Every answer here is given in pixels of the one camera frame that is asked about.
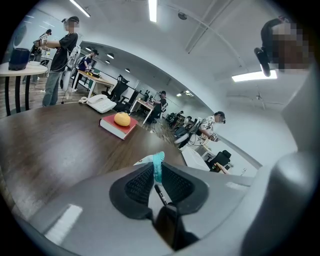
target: telephone handset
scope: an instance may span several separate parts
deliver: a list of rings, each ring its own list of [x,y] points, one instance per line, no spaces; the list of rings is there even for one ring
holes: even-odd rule
[[[106,95],[103,94],[98,94],[89,98],[86,103],[100,113],[108,112],[117,105],[115,102],[111,101]]]

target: yellow ball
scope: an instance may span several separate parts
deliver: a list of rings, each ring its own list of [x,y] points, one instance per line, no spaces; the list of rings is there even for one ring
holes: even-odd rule
[[[120,126],[128,126],[130,125],[130,116],[125,112],[120,112],[115,114],[114,122]]]

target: man in black t-shirt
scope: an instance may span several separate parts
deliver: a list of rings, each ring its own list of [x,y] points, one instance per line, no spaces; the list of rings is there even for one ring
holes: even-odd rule
[[[161,113],[162,107],[167,103],[166,100],[166,92],[163,90],[160,94],[160,100],[153,102],[153,111],[149,118],[147,119],[148,123],[152,123],[152,121],[157,118],[157,116]]]
[[[59,41],[37,41],[35,46],[46,46],[48,48],[56,48],[57,51],[53,57],[49,77],[45,84],[45,95],[42,100],[42,106],[52,106],[58,101],[59,77],[61,72],[66,68],[68,55],[75,48],[78,40],[78,34],[75,28],[79,27],[79,18],[70,17],[64,22],[64,28],[68,34]]]

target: fluorescent light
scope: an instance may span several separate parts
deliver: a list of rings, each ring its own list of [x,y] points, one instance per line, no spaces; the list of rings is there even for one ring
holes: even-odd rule
[[[270,71],[270,76],[265,76],[262,71],[240,74],[232,76],[233,81],[241,82],[241,81],[250,81],[250,80],[262,80],[262,79],[277,79],[277,73],[275,70]]]
[[[150,21],[152,22],[157,22],[157,6],[158,6],[157,0],[149,0],[149,16],[150,16]]]
[[[48,23],[48,22],[43,21],[43,23],[45,23],[45,24],[47,24],[47,25],[49,25],[49,26],[51,26],[51,27],[54,27],[54,28],[55,28],[55,26],[54,26],[54,25],[51,25],[51,24],[50,24],[50,23]]]
[[[81,12],[83,12],[85,16],[90,17],[90,14],[87,13],[87,12],[85,11],[85,9],[83,9],[76,1],[70,0],[70,2],[73,3],[76,7],[78,7],[78,9],[79,9]]]

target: red book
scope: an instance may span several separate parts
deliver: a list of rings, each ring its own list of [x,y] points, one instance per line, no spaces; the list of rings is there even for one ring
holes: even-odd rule
[[[109,131],[110,133],[116,135],[120,139],[124,140],[127,135],[135,128],[138,121],[130,117],[131,121],[128,126],[121,126],[115,123],[115,115],[108,115],[100,119],[100,126]]]

